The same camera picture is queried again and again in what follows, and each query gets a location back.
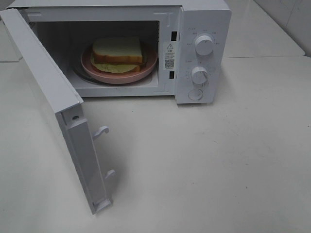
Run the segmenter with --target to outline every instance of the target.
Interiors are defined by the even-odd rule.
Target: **bread slice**
[[[95,63],[143,63],[138,37],[107,37],[97,39],[92,46]]]
[[[121,74],[128,71],[134,71],[134,72],[140,72],[140,66],[139,65],[114,65],[114,64],[107,64],[107,63],[95,63],[94,62],[94,56],[91,55],[91,64],[93,65],[93,68],[96,71],[101,72],[109,72],[114,74]]]

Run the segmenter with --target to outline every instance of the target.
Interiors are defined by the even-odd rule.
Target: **control panel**
[[[230,18],[230,10],[183,12],[177,103],[213,101]]]

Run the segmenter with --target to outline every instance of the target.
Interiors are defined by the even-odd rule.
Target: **wall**
[[[310,0],[255,0],[311,56]]]

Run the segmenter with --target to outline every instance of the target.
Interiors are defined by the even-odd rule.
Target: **warning label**
[[[177,51],[176,41],[167,41],[163,43],[164,69],[166,70],[175,69],[176,51]]]

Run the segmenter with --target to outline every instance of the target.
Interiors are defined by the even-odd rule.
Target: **qr code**
[[[174,68],[174,59],[165,60],[165,68]]]

